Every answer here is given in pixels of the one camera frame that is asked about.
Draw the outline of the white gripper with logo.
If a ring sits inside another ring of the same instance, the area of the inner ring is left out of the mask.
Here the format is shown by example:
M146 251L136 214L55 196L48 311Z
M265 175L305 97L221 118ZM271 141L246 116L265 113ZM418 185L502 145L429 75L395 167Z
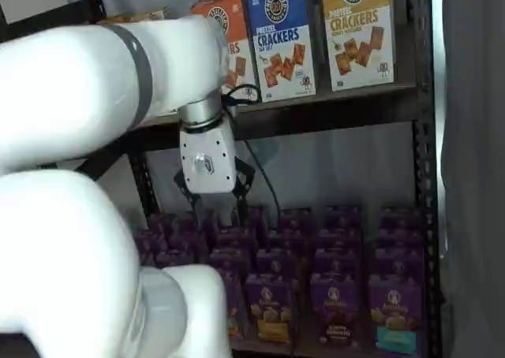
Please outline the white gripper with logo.
M200 194L231 193L236 199L240 226L249 217L247 195L255 169L236 157L230 119L223 115L214 125L195 132L180 131L181 167L174 183L191 207L196 224L202 227L205 209Z

